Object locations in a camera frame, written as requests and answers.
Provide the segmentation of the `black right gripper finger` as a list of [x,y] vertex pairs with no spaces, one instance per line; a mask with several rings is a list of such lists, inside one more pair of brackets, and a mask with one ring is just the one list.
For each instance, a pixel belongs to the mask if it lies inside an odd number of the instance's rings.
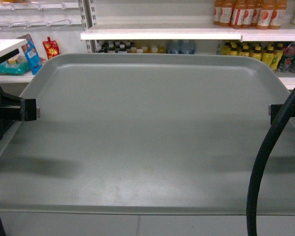
[[[270,124],[273,123],[274,119],[276,118],[277,114],[281,110],[283,104],[271,104],[268,107],[268,114],[270,115]],[[295,118],[295,111],[291,116],[292,118]]]

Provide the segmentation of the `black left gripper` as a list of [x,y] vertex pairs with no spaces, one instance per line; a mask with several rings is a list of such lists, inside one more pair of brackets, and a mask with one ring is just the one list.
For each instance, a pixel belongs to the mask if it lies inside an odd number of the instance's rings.
[[34,121],[40,118],[36,99],[23,99],[3,91],[0,85],[0,140],[14,121]]

